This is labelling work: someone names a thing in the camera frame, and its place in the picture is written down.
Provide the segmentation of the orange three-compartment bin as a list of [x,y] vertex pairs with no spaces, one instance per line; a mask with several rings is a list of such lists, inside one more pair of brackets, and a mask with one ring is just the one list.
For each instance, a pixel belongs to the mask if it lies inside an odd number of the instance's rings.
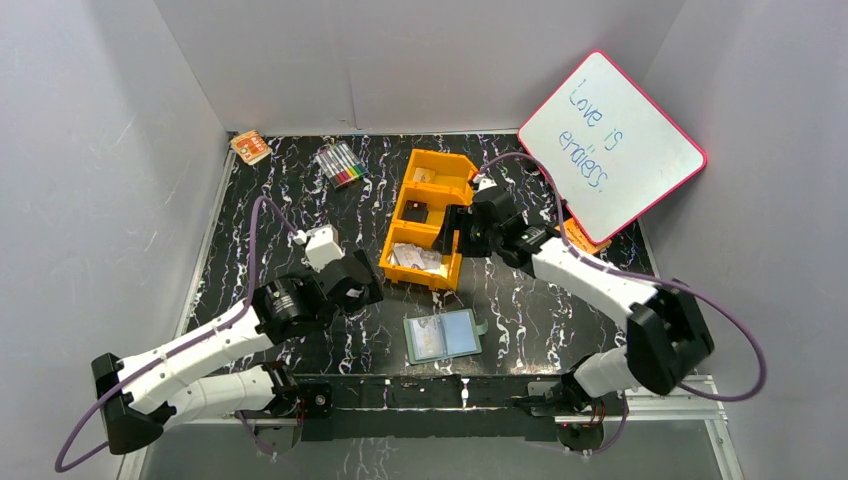
[[468,157],[414,149],[402,177],[379,266],[394,283],[423,285],[431,290],[455,290],[462,256],[432,248],[447,207],[468,205],[469,181],[477,167]]

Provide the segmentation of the mint green card holder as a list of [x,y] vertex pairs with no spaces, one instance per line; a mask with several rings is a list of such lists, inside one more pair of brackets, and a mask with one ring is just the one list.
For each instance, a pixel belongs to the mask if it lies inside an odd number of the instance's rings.
[[[417,359],[413,348],[410,323],[419,318],[435,316],[441,323],[445,352],[442,356],[426,360]],[[478,323],[471,309],[463,309],[403,320],[404,334],[408,349],[408,361],[418,365],[428,362],[476,355],[482,352],[481,337],[488,332],[488,322]]]

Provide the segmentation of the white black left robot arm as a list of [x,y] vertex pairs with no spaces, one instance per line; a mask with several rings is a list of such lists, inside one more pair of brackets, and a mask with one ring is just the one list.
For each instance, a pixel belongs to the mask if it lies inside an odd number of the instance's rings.
[[238,373],[217,369],[289,339],[327,329],[382,300],[382,284],[362,250],[260,286],[218,318],[151,351],[91,363],[110,453],[142,449],[167,430],[243,411],[273,417],[306,403],[288,367],[267,362]]

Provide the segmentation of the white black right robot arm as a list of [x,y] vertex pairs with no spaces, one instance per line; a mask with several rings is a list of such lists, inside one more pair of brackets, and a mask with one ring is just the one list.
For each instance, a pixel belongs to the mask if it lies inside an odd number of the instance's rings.
[[469,205],[447,206],[432,247],[470,258],[497,255],[577,296],[624,330],[624,346],[579,360],[544,400],[561,400],[587,414],[614,391],[645,387],[657,395],[670,393],[715,348],[694,296],[631,279],[568,243],[564,233],[528,224],[509,193],[492,186],[477,191]]

